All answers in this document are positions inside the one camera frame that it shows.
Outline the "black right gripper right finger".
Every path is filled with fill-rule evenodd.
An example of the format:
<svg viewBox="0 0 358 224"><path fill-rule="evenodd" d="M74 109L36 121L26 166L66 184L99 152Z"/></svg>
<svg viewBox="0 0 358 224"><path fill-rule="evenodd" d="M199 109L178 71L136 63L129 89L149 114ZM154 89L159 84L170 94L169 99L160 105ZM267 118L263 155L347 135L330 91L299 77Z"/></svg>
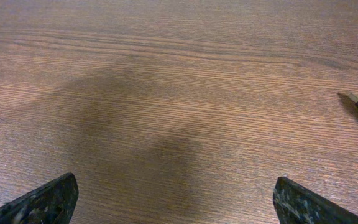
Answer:
<svg viewBox="0 0 358 224"><path fill-rule="evenodd" d="M273 206L281 224L354 224L358 215L312 192L287 177L279 177Z"/></svg>

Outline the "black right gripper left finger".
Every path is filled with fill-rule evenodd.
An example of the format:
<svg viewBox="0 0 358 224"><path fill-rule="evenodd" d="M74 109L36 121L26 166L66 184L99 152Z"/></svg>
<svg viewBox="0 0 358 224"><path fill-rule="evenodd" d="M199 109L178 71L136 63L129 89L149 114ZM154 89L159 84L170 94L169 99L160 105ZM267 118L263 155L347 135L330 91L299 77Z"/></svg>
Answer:
<svg viewBox="0 0 358 224"><path fill-rule="evenodd" d="M63 174L0 206L0 224L69 223L78 197L75 175Z"/></svg>

